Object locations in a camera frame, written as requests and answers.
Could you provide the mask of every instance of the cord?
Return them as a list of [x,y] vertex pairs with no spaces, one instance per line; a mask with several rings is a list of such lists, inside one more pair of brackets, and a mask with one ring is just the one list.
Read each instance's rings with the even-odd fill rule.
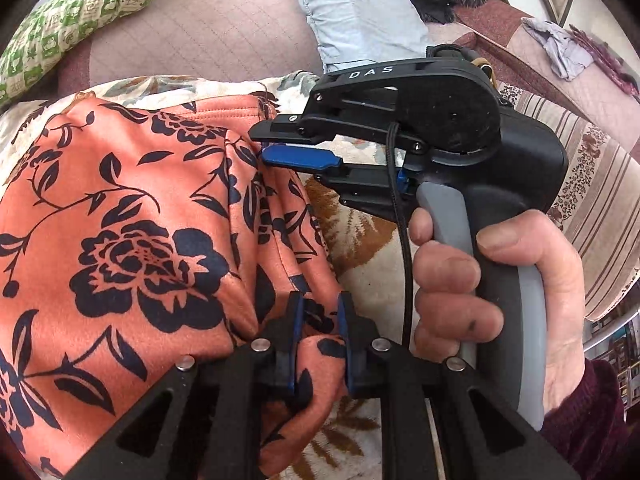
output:
[[396,135],[399,124],[393,121],[386,131],[386,175],[391,188],[391,203],[398,224],[400,248],[402,249],[402,265],[404,267],[404,316],[402,317],[402,346],[409,348],[411,341],[411,325],[414,320],[414,270],[409,247],[409,235],[407,234],[406,218],[402,207],[402,198],[398,191],[398,175],[396,174]]

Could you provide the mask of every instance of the orange fabric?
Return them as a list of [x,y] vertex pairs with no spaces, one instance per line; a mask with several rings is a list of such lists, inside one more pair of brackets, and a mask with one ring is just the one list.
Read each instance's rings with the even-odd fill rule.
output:
[[178,356],[228,355],[300,290],[310,402],[265,407],[260,466],[277,473],[342,392],[344,347],[317,335],[336,332],[340,286],[304,187],[248,140],[273,107],[233,96],[147,112],[82,97],[50,118],[0,202],[5,429],[64,474]]

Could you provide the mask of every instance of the silver bolt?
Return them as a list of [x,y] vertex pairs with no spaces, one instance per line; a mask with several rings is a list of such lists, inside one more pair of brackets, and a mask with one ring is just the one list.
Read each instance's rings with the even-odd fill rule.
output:
[[266,352],[269,348],[271,348],[271,341],[263,337],[251,341],[251,350],[254,352]]
[[389,341],[389,339],[379,337],[378,339],[374,339],[371,342],[371,347],[376,352],[386,352],[391,348],[391,342]]
[[452,372],[461,372],[466,368],[466,363],[459,357],[450,357],[447,359],[447,368]]
[[187,372],[193,368],[194,364],[196,364],[196,359],[192,355],[183,355],[175,362],[175,367],[181,372]]

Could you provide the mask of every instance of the person's arm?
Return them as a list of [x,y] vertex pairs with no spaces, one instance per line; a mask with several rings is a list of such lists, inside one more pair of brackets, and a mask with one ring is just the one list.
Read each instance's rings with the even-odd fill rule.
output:
[[[458,352],[461,341],[494,339],[502,330],[502,312],[469,295],[480,280],[476,260],[431,240],[433,223],[422,209],[414,212],[409,233],[420,246],[414,257],[414,278],[420,285],[415,297],[420,314],[414,335],[417,354],[441,362]],[[633,450],[640,456],[640,438],[628,438],[611,366],[584,359],[584,277],[577,251],[537,211],[487,227],[476,241],[496,262],[540,270],[548,332],[542,435],[583,480],[624,478],[620,466]]]

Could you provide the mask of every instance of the green checkered pillow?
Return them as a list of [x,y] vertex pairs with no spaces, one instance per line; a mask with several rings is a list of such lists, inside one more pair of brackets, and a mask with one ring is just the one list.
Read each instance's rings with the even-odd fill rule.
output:
[[29,14],[0,57],[0,106],[51,70],[93,31],[150,0],[51,0]]

